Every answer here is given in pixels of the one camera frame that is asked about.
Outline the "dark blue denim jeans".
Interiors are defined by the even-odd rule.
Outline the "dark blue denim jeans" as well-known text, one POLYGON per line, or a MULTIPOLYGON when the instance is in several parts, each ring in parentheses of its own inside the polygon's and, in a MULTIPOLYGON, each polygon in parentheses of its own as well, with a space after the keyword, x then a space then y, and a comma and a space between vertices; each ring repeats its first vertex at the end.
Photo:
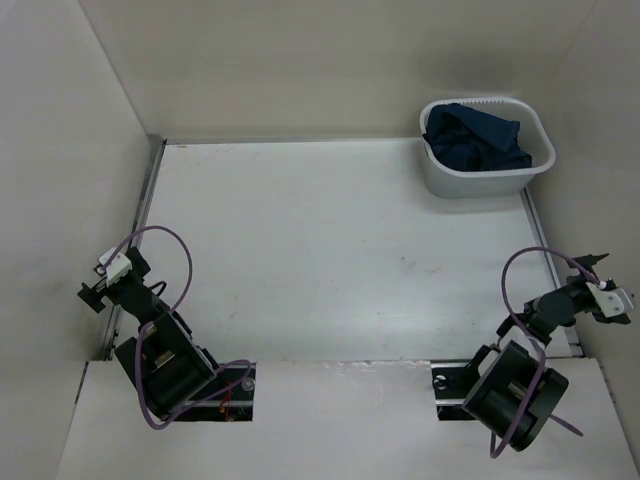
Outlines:
POLYGON ((451 103, 432 108, 423 139, 435 158, 455 171, 528 169, 533 160, 519 146, 520 127, 519 121, 451 103))

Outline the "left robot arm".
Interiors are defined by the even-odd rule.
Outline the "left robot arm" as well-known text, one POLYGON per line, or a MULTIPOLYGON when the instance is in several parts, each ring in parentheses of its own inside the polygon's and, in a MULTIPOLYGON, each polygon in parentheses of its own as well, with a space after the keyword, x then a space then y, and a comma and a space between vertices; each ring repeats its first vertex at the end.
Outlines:
POLYGON ((192 331, 179 313, 171 310, 152 287, 144 283, 150 266, 135 247, 110 256, 108 250, 98 259, 94 272, 100 280, 92 287, 84 284, 78 297, 99 313, 108 299, 148 324, 142 334, 141 351, 135 338, 115 348, 115 354, 131 381, 139 379, 148 410, 167 420, 197 393, 210 399, 221 393, 224 373, 209 353, 193 342, 192 331))

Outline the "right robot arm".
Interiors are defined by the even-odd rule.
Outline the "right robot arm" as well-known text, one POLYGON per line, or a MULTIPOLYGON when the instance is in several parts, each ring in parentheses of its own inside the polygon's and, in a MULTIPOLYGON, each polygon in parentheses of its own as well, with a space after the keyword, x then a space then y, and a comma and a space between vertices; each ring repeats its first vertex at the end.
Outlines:
POLYGON ((594 266, 608 255, 569 257, 546 247, 528 247, 507 260, 501 274, 501 295, 508 311, 497 329, 499 340, 516 327, 531 343, 534 352, 514 340, 505 345, 484 345, 464 370, 469 390, 462 410, 482 423, 491 433, 490 457, 498 458, 506 448, 517 452, 527 449, 547 421, 552 420, 577 436, 582 432, 559 418, 554 410, 565 394, 569 381, 547 366, 546 347, 555 330, 571 327, 578 314, 590 314, 602 324, 627 325, 628 313, 635 309, 634 295, 611 278, 600 279, 594 266), (544 252, 563 259, 578 273, 566 284, 526 302, 516 312, 508 299, 507 276, 511 265, 529 252, 544 252), (483 361, 494 352, 495 359, 483 361))

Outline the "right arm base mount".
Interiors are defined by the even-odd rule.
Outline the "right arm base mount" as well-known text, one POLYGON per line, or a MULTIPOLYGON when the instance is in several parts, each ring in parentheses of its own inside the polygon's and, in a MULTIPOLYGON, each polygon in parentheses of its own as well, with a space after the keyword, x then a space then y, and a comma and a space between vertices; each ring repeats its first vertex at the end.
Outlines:
POLYGON ((468 361, 431 364, 437 418, 441 421, 488 420, 503 413, 501 397, 482 364, 493 351, 483 350, 468 361))

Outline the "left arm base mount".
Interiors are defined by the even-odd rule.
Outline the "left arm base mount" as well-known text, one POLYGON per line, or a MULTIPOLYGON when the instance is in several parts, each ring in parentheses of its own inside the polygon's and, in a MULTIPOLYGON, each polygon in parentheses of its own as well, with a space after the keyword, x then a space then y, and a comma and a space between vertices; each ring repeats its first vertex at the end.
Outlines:
POLYGON ((256 393, 256 363, 225 369, 213 382, 195 393, 175 422, 250 422, 256 393))

